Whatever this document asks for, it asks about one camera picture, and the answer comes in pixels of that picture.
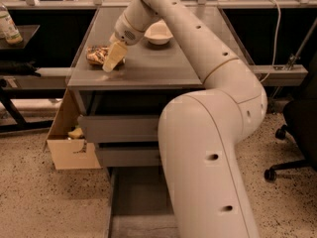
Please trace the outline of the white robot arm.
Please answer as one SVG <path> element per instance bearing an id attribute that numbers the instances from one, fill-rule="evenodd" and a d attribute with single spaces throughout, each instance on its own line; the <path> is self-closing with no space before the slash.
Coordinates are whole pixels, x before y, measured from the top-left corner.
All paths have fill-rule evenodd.
<path id="1" fill-rule="evenodd" d="M 133 0 L 116 22 L 103 63 L 112 70 L 156 20 L 166 22 L 204 88 L 163 109 L 158 145 L 181 238 L 260 238 L 235 146 L 266 113 L 249 67 L 181 0 Z"/>

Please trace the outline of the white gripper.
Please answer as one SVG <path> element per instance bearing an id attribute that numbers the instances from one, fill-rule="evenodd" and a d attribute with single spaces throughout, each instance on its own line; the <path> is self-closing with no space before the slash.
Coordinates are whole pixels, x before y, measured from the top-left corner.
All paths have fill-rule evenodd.
<path id="1" fill-rule="evenodd" d="M 126 56 L 127 46 L 135 45 L 144 33 L 145 24 L 142 15 L 140 13 L 123 12 L 118 18 L 113 34 L 109 39 L 113 44 L 110 45 L 102 69 L 106 72 L 112 71 Z"/>

